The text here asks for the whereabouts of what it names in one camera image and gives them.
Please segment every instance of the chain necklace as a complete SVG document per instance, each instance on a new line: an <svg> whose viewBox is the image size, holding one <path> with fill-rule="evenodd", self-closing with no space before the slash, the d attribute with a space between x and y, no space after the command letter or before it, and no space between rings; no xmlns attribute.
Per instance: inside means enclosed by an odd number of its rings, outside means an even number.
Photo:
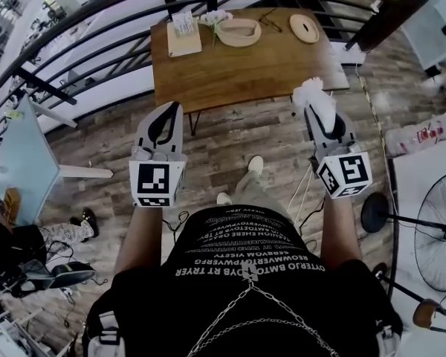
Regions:
<svg viewBox="0 0 446 357"><path fill-rule="evenodd" d="M214 320L214 322L212 322L212 324L203 332L203 334L201 335L200 339L196 342L196 344L193 346L193 348L191 349L191 351L188 353L187 357L193 357L196 353L198 353L200 350L202 350L203 348L205 348L208 344L212 343L213 341L215 341L218 337L223 336L225 333L228 333L232 330L235 330L237 328L241 328L244 327L246 325L250 325L250 324L256 324L256 323L266 323L266 322L270 322L270 323L281 323L281 324L287 324L287 325L292 325L298 328L301 328L303 330L305 330L306 332L308 332L310 335L312 335L313 337L316 338L317 343L325 350L329 351L330 356L331 357L340 357L338 355L338 353L333 350L317 333L317 330L312 329L310 326L308 326L305 322L304 319L301 318L297 313L295 313L291 308L289 308L289 306L287 306L285 303L283 303L281 300L276 299L272 294L270 294L269 292L265 292L262 289L256 287L254 285L253 280L251 279L251 277L248 277L246 279L249 282L249 287L246 288L246 290L244 290L243 292L241 292L238 297L231 301L228 306L220 312L220 314L216 317L216 319ZM251 321L246 321L244 323L239 323L239 324L235 324L231 327L228 327L226 329L223 329L221 332L215 334L214 336L212 336L211 338L208 338L206 341L205 339L208 337L208 335L210 334L210 332L213 330L213 328L215 328L215 325L230 311L230 309L232 309L236 303L241 300L242 298L244 298L246 296L246 294L251 291L254 290L255 292L260 293L261 295L263 295L265 298L275 301L279 306L281 306L286 312L288 312L289 314L291 314L295 320L296 323L292 322L292 321L284 321L284 320L279 320L279 319L270 319L270 318L260 318L258 320L251 320Z"/></svg>

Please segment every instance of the black metal railing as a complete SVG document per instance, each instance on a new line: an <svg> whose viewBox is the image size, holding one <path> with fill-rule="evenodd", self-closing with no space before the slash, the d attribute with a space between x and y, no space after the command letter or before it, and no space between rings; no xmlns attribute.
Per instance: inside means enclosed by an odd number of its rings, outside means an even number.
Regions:
<svg viewBox="0 0 446 357"><path fill-rule="evenodd" d="M120 77L124 74L136 71L140 68L148 67L152 64L152 54L149 38L150 31L143 30L140 33L136 33L134 35L119 39L112 44L92 51L79 60L74 61L70 65L67 65L58 72L54 73L46 80L41 80L37 77L37 74L45 69L47 66L55 62L60 57L63 57L65 54L68 54L70 51L88 42L89 40L96 38L106 32L109 32L110 30L118 28L121 25L137 19L141 19L146 16L150 16L155 13L167 11L169 14L171 14L171 12L188 9L187 7L192 4L196 4L196 6L192 9L193 12L197 12L198 10L204 8L206 8L206 10L213 10L229 0L179 0L167 2L166 4L162 4L157 7L151 7L149 9L142 10L141 12L134 13L130 16L123 17L122 19L107 24L106 26L90 34L87 34L83 38L78 39L74 43L70 44L67 48L59 51L58 53L54 54L52 57L44 61L40 66L36 68L35 71L33 71L33 73L24 71L22 66L28 60L33 59L40 52L41 49L43 49L55 38L66 32L67 30L71 29L75 25L78 25L84 20L92 17L93 15L123 1L126 0L95 0L89 2L87 5L82 7L74 14L64 18L57 25L50 28L48 31L42 34L41 37L39 37L26 49L23 50L20 56L15 59L15 61L12 62L12 64L0 76L0 91L2 89L2 86L4 86L7 81L10 80L10 78L14 76L20 76L22 78L18 85L11 89L11 91L9 91L7 94L3 94L2 92L2 98L0 99L0 126L4 123L4 116L1 113L2 107L7 101L11 100L13 96L23 94L22 89L24 88L25 84L32 84L34 86L34 90L30 93L30 95L33 99L36 100L38 104L45 103L51 97L58 97L57 101L48 106L49 109L52 109L62 104L63 102L76 104L75 97L79 94L82 94L84 91L88 91L89 89L93 89L96 86L106 83L116 77ZM427 0L381 0L383 4L381 5L380 11L378 13L375 12L368 5L350 0L295 0L295 4L296 6L306 7L305 1L334 2L338 4L344 4L346 6L353 7L354 9L363 10L372 14L369 19L363 19L356 14L354 16L350 16L346 14L336 14L331 12L330 10L324 10L323 8L321 8L322 5L318 5L319 8L314 10L314 14L316 14L318 18L328 20L327 22L321 22L323 29L326 30L327 33L343 33L344 36L347 36L348 33L353 33L354 35L352 37L347 37L348 40L346 47L350 48L355 43L358 43L362 51L368 51L378 45L385 38L387 38L396 28L401 25L403 21L406 21L407 18L413 15ZM353 22L358 22L363 24L363 26L358 30L353 28L345 28L344 26L336 23L336 21L330 21L335 19L345 19ZM131 49L126 51L124 54L115 57L114 59L111 59L107 62L103 62L101 65L91 68L86 72L76 75L75 77L72 77L70 80L67 80L59 87L51 85L53 81L60 78L63 74L73 71L76 67L83 65L89 60L96 59L105 52L118 48L121 45L132 43L134 44ZM97 72L103 71L108 68L111 68L111 70L106 74L106 76L101 77L100 79L91 78ZM81 86L78 89L70 89L70 87L75 86L78 82L83 80L87 81L84 86ZM47 94L43 98L38 99L36 96L41 91L46 91ZM4 132L5 128L0 127L0 137L4 134Z"/></svg>

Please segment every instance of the white marker cube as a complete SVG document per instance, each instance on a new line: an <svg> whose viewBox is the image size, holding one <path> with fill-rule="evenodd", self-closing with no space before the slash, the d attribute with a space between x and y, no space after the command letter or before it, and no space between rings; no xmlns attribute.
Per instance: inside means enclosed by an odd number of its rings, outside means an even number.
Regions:
<svg viewBox="0 0 446 357"><path fill-rule="evenodd" d="M320 162L317 174L333 199L359 194L372 183L367 152L326 156Z"/></svg>
<svg viewBox="0 0 446 357"><path fill-rule="evenodd" d="M175 204L186 161L129 162L131 192L137 206L159 208Z"/></svg>

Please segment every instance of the white shoe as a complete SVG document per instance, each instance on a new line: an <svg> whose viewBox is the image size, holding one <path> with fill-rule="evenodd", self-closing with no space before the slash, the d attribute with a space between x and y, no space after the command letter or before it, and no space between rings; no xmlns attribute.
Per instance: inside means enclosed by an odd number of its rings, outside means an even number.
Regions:
<svg viewBox="0 0 446 357"><path fill-rule="evenodd" d="M221 192L216 197L216 204L217 205L232 205L233 204L233 200L231 199L231 197L228 196L227 193Z"/></svg>
<svg viewBox="0 0 446 357"><path fill-rule="evenodd" d="M258 177L260 177L262 175L262 168L264 165L265 164L261 156L254 156L248 165L248 171L253 170L258 174Z"/></svg>

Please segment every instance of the brown tabletop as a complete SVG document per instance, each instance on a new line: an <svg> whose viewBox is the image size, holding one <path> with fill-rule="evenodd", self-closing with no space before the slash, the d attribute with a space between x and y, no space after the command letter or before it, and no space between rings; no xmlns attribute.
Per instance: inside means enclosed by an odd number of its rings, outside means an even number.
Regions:
<svg viewBox="0 0 446 357"><path fill-rule="evenodd" d="M235 18L258 20L271 8L232 10ZM319 41L305 44L292 32L289 17L311 17L320 32ZM155 100L158 106L177 100L185 113L217 106L292 94L312 77L320 77L325 90L348 89L349 82L337 61L329 39L310 10L278 8L268 18L282 33L260 24L259 41L246 48L232 48L218 39L212 50L211 29L200 25L203 51L171 58L167 24L151 28Z"/></svg>

